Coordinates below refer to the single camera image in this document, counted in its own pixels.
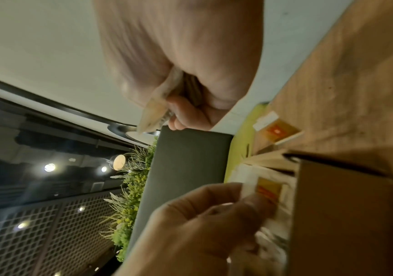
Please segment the green plant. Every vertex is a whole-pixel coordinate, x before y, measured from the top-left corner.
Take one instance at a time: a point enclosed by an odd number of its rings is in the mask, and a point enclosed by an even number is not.
[[[157,141],[148,148],[136,146],[134,152],[126,155],[128,162],[122,169],[124,174],[113,177],[122,178],[122,184],[126,188],[122,188],[121,195],[110,193],[110,198],[104,199],[115,210],[115,214],[105,218],[104,222],[110,222],[109,230],[102,232],[101,235],[111,239],[116,246],[121,248],[116,256],[119,261],[125,259],[156,145]]]

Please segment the hand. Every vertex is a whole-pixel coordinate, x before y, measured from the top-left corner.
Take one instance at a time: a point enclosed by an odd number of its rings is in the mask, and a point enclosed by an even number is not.
[[[173,130],[211,129],[247,92],[263,41],[263,0],[94,0],[106,62],[145,106],[175,65],[204,86],[204,104],[171,97]]]
[[[157,209],[117,276],[226,276],[227,258],[254,235],[271,205],[259,194],[241,201],[241,184],[214,184]],[[230,208],[218,205],[235,202]]]

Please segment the open box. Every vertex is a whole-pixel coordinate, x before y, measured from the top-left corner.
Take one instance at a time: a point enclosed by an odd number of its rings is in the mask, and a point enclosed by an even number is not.
[[[290,150],[243,164],[297,179],[285,275],[393,275],[393,180],[385,172]]]

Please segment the wooden table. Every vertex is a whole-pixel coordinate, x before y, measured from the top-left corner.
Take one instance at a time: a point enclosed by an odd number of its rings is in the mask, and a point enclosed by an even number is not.
[[[281,147],[393,173],[393,0],[355,1],[271,107],[305,131]]]

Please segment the perforated panel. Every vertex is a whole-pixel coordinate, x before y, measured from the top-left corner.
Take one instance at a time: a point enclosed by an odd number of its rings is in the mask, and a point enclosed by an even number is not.
[[[0,276],[32,272],[57,209],[58,205],[50,205],[0,214]]]
[[[103,199],[107,194],[76,200],[65,205],[62,217],[40,267],[40,276],[77,275],[113,247],[110,240],[100,236],[107,224],[100,224],[113,210]]]

